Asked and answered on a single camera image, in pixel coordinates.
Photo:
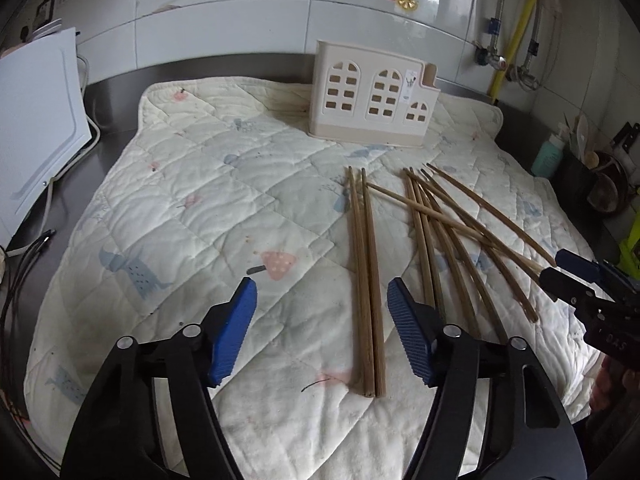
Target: black cable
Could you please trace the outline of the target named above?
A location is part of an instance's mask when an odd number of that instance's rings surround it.
[[[24,420],[20,416],[19,410],[16,408],[14,402],[12,401],[12,397],[16,398],[16,396],[18,395],[14,381],[11,354],[14,342],[15,321],[17,319],[20,292],[22,291],[22,286],[24,285],[28,273],[31,271],[31,268],[36,263],[38,256],[46,247],[49,239],[53,234],[54,231],[49,230],[39,236],[36,240],[34,240],[34,242],[28,247],[27,251],[20,258],[20,262],[18,263],[13,279],[11,277],[11,269],[7,266],[7,295],[4,300],[4,305],[2,306],[2,313],[0,314],[0,384],[2,384],[2,387],[5,388],[4,399],[3,402],[0,402],[0,405],[2,409],[7,410],[7,412],[12,416],[14,422],[18,426],[18,430],[20,431],[22,437],[33,446],[33,448],[37,453],[39,453],[42,459],[49,463],[49,465],[53,468],[60,469],[60,464],[58,464],[56,460],[50,457],[34,441],[33,437],[30,435],[24,424]],[[2,252],[4,253],[5,258],[8,259],[6,250],[2,247],[0,247],[0,250],[2,250]],[[12,308],[12,322],[10,325],[9,341],[7,344],[5,329],[9,308]]]

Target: dish rack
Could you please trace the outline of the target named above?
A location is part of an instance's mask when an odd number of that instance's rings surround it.
[[[372,48],[318,41],[309,135],[421,146],[440,94],[436,66]]]

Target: white quilted blanket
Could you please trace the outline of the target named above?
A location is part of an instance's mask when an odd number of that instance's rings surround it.
[[[78,222],[38,318],[24,393],[34,428],[57,453],[117,338],[167,338],[228,301],[249,272],[258,308],[233,375],[212,390],[245,477],[401,478],[434,391],[412,374],[384,307],[388,395],[357,394],[346,166],[367,168],[372,181],[404,193],[401,168],[431,162],[551,253],[567,248],[591,257],[548,182],[496,147],[498,108],[441,94],[423,148],[408,149],[307,136],[309,97],[309,86],[250,78],[146,90],[140,129]],[[544,264],[499,221],[443,185],[505,243]],[[383,298],[386,284],[402,276],[421,300],[408,211],[379,195],[373,202]],[[583,415],[597,354],[582,341],[582,325],[509,263],[540,314],[529,324],[491,261],[465,243],[509,335],[534,346],[570,417]],[[442,257],[438,264],[447,320],[464,326]],[[495,340],[477,298],[476,312],[484,336]],[[487,391],[480,381],[462,472],[478,459]],[[158,399],[169,466],[184,468],[165,384]]]

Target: white appliance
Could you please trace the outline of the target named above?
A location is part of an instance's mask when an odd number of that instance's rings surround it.
[[[40,38],[0,59],[0,245],[91,139],[78,83],[76,30]]]

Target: chopstick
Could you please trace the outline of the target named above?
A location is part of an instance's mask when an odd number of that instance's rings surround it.
[[[373,210],[371,195],[367,186],[367,172],[362,168],[362,199],[364,202],[366,242],[369,258],[369,300],[371,311],[371,330],[373,336],[373,365],[374,386],[376,397],[386,395],[386,363],[385,363],[385,335],[382,326],[382,298],[380,297],[380,274],[378,272],[378,250],[376,249],[376,234],[373,225]]]
[[[414,191],[417,190],[416,202],[421,205],[426,205],[420,193],[420,187],[417,186],[414,181]],[[420,220],[422,221],[422,231],[424,232],[424,240],[427,245],[427,256],[429,257],[429,263],[431,267],[431,284],[433,285],[433,307],[436,312],[439,313],[440,309],[444,308],[444,298],[442,296],[442,284],[440,283],[440,271],[438,270],[438,264],[436,262],[436,253],[433,247],[433,232],[431,230],[431,222],[429,217],[420,213]]]
[[[540,285],[538,276],[540,275],[540,272],[542,272],[542,267],[539,264],[537,264],[536,262],[533,262],[532,260],[529,260],[529,259],[525,258],[524,256],[522,256],[522,254],[518,254],[516,251],[514,251],[510,247],[507,247],[507,245],[505,245],[503,243],[503,241],[500,240],[500,238],[498,238],[491,231],[489,231],[489,229],[487,227],[485,227],[484,225],[482,225],[478,220],[473,218],[468,212],[466,212],[466,210],[464,208],[459,206],[458,203],[455,200],[453,200],[450,196],[439,192],[437,189],[435,189],[433,186],[431,186],[423,178],[418,177],[416,175],[414,175],[414,178],[417,178],[419,182],[423,182],[424,185],[434,195],[436,195],[439,199],[443,200],[447,205],[449,205],[456,212],[456,214],[460,216],[460,218],[462,218],[462,217],[467,218],[472,223],[473,229],[476,232],[482,233],[486,238],[489,239],[489,241],[490,241],[489,245],[495,246],[498,250],[500,250],[500,252],[502,252],[502,253],[506,254],[508,257],[510,257],[514,262],[516,262],[516,264],[518,264],[518,266],[522,270],[524,270],[527,273],[527,275],[535,283]]]
[[[376,394],[373,334],[371,324],[371,307],[369,296],[369,277],[367,272],[367,254],[364,238],[364,224],[360,201],[353,176],[353,168],[349,167],[349,186],[351,209],[353,211],[354,246],[356,253],[356,276],[358,295],[358,341],[360,344],[360,361],[362,365],[362,389],[365,397]]]
[[[417,181],[414,181],[414,183],[415,183],[416,186],[420,186],[420,184],[421,184],[421,183],[418,183]],[[420,189],[420,193],[424,193],[424,192],[425,191],[423,189]],[[436,211],[442,213],[442,209],[440,208],[440,206],[438,205],[438,203],[435,200],[431,201],[431,206]],[[500,340],[500,342],[502,344],[506,344],[507,341],[509,340],[509,337],[507,336],[507,332],[504,329],[504,325],[502,324],[502,320],[500,319],[500,316],[498,315],[498,311],[497,311],[497,309],[495,307],[494,300],[492,300],[491,295],[489,294],[489,291],[486,290],[486,286],[484,285],[484,281],[480,277],[480,274],[478,273],[478,270],[476,269],[476,265],[471,260],[471,256],[469,256],[469,252],[466,250],[466,247],[464,246],[464,244],[462,243],[462,241],[460,240],[458,235],[453,231],[452,228],[448,228],[448,231],[449,231],[449,237],[451,238],[451,241],[453,242],[453,246],[456,248],[456,251],[458,252],[458,255],[460,256],[460,259],[462,259],[462,263],[464,264],[464,266],[466,267],[467,272],[469,273],[469,275],[471,275],[471,278],[474,280],[474,283],[476,284],[476,288],[478,289],[478,294],[480,295],[480,298],[482,299],[482,303],[484,303],[484,307],[486,308],[487,313],[489,314],[489,318],[492,321],[492,325],[494,326],[495,333],[498,335],[498,339]],[[475,324],[478,325],[478,321],[477,321],[477,319],[475,317],[474,317],[474,321],[475,321]]]
[[[426,192],[423,188],[419,188],[422,200],[424,203],[430,203],[431,208],[437,210],[438,204],[435,202],[433,196]],[[453,229],[450,226],[442,225],[440,222],[435,221],[433,223],[436,236],[440,241],[440,246],[444,250],[447,262],[449,264],[449,270],[453,278],[453,283],[456,286],[458,297],[460,298],[460,304],[462,306],[462,313],[465,317],[467,331],[476,339],[480,339],[480,327],[478,326],[478,320],[476,319],[476,313],[474,312],[473,304],[471,303],[471,297],[469,291],[466,288],[465,280],[462,277],[462,272],[458,266],[453,248],[453,240],[456,236],[453,233]]]
[[[407,177],[405,179],[407,186],[407,194],[411,200],[416,200],[414,182]],[[422,215],[415,209],[412,210],[414,217],[415,241],[418,245],[418,256],[420,257],[420,273],[422,274],[422,292],[424,293],[424,303],[435,306],[435,296],[433,291],[433,282],[431,280],[431,260],[427,252],[427,240],[422,224]]]
[[[495,246],[500,252],[504,253],[506,256],[514,260],[518,264],[518,266],[520,266],[531,277],[532,280],[535,280],[535,282],[538,282],[538,276],[536,275],[536,272],[537,273],[542,272],[542,266],[540,266],[540,264],[537,264],[532,260],[529,260],[528,258],[525,258],[521,254],[516,253],[511,248],[508,248],[504,243],[502,243],[497,237],[495,237],[495,235],[493,235],[482,224],[479,224],[479,226],[482,227],[484,231],[478,232],[471,227],[461,224],[460,222],[456,222],[453,218],[445,214],[438,213],[437,211],[434,211],[432,208],[423,206],[422,204],[418,204],[414,200],[409,200],[408,198],[405,198],[404,196],[399,195],[398,193],[394,193],[391,190],[385,189],[384,187],[377,186],[376,184],[373,184],[371,182],[367,182],[367,186],[375,189],[376,191],[379,191],[382,194],[385,194],[391,198],[394,198],[398,200],[398,202],[402,202],[411,208],[417,209],[421,213],[430,216],[430,218],[437,220],[438,222],[442,222],[443,224],[447,224],[453,227],[454,229],[456,229],[457,231],[459,231],[461,234],[465,235],[468,238],[473,238],[474,240],[478,240],[479,242],[482,242],[483,244],[489,245],[491,247]]]
[[[426,172],[423,172],[422,174],[427,177],[429,183],[438,192],[440,192],[443,197],[447,197],[446,200],[443,198],[443,200],[447,203],[447,205],[451,206],[452,204],[455,204],[456,206],[458,206],[455,200],[451,198],[451,196],[444,190],[442,186],[440,186],[440,184],[438,184],[435,181],[433,177],[429,176]],[[470,215],[469,216],[462,215],[461,219],[469,227],[474,227],[476,223],[479,224],[479,222]],[[498,267],[498,270],[504,276],[504,279],[507,281],[507,283],[511,287],[511,291],[513,295],[516,297],[516,300],[522,306],[522,309],[527,319],[529,319],[529,321],[532,323],[538,322],[538,319],[539,319],[538,314],[533,308],[533,305],[529,301],[529,298],[527,297],[527,295],[523,292],[523,290],[520,288],[520,285],[518,284],[516,279],[513,277],[513,274],[509,270],[509,267],[507,267],[507,265],[502,261],[500,256],[498,256],[494,248],[485,246],[483,249],[486,252],[486,254],[491,258],[491,260],[494,262],[495,266]]]
[[[433,170],[435,173],[439,174],[442,178],[444,178],[451,185],[457,187],[460,191],[466,194],[470,199],[474,200],[477,204],[481,205],[487,211],[489,211],[492,215],[494,215],[498,220],[500,220],[503,224],[505,224],[508,228],[510,228],[514,233],[516,233],[522,240],[524,240],[527,244],[533,247],[540,256],[542,256],[546,261],[549,262],[549,265],[552,267],[556,266],[556,261],[554,258],[547,253],[540,244],[535,241],[528,233],[524,232],[518,225],[516,225],[508,216],[502,213],[500,210],[495,208],[492,204],[487,202],[484,198],[471,191],[468,187],[464,186],[461,182],[450,176],[448,173],[436,168],[432,164],[425,164],[427,168]]]

